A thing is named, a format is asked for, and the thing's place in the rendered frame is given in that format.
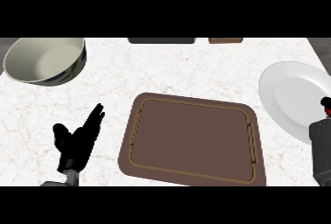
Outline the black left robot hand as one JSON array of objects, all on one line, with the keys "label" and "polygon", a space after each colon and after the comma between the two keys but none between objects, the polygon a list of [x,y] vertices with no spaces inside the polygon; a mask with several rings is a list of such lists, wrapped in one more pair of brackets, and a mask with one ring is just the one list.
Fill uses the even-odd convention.
[{"label": "black left robot hand", "polygon": [[63,123],[54,125],[55,146],[61,153],[57,170],[61,173],[69,170],[82,172],[86,168],[105,116],[103,109],[104,106],[100,103],[88,116],[83,126],[74,132],[69,131]]}]

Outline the white round plate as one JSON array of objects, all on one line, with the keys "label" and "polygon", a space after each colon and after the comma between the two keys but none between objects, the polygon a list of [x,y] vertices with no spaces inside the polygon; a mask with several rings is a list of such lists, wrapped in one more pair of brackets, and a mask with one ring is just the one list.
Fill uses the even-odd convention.
[{"label": "white round plate", "polygon": [[311,144],[309,125],[327,118],[321,100],[331,97],[331,76],[302,62],[278,62],[261,76],[259,95],[275,123]]}]

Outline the brown rectangular tray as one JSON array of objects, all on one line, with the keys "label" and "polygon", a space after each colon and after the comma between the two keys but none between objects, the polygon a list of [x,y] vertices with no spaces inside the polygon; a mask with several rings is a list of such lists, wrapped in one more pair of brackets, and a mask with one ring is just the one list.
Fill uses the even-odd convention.
[{"label": "brown rectangular tray", "polygon": [[119,154],[134,177],[188,186],[265,186],[265,160],[253,109],[166,94],[134,102]]}]

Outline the cream bowl with dark outside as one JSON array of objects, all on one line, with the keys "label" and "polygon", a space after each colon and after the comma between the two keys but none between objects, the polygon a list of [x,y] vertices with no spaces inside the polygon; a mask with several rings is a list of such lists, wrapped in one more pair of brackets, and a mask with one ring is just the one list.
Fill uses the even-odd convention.
[{"label": "cream bowl with dark outside", "polygon": [[5,55],[4,68],[15,81],[54,87],[79,76],[86,62],[83,38],[21,38]]}]

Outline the brown wooden block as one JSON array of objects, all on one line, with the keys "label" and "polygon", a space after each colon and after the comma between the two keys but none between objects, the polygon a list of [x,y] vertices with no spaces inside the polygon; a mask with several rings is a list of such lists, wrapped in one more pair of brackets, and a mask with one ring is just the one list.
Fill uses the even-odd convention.
[{"label": "brown wooden block", "polygon": [[241,43],[244,38],[209,38],[210,44]]}]

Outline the dark grey flat object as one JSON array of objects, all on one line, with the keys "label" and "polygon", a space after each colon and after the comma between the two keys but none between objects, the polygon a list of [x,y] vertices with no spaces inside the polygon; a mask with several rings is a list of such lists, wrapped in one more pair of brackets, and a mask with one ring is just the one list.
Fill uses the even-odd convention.
[{"label": "dark grey flat object", "polygon": [[129,38],[132,44],[193,44],[196,38]]}]

